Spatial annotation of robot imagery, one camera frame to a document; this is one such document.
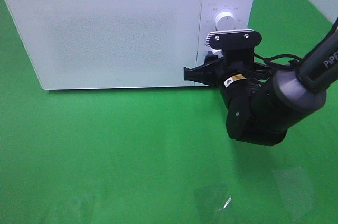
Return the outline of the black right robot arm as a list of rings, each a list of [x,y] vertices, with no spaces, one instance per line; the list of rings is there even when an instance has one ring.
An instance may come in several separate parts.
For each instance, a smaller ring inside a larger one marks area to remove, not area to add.
[[[337,24],[306,56],[255,62],[261,34],[252,29],[210,32],[204,64],[184,68],[184,79],[217,87],[228,110],[230,138],[259,145],[280,143],[290,127],[321,109],[327,88],[337,81]]]

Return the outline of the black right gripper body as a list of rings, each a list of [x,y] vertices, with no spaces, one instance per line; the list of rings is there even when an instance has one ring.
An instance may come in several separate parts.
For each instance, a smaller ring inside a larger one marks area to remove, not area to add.
[[[184,67],[184,80],[222,89],[258,89],[269,66],[254,62],[253,48],[222,50],[222,57],[209,56],[203,65]]]

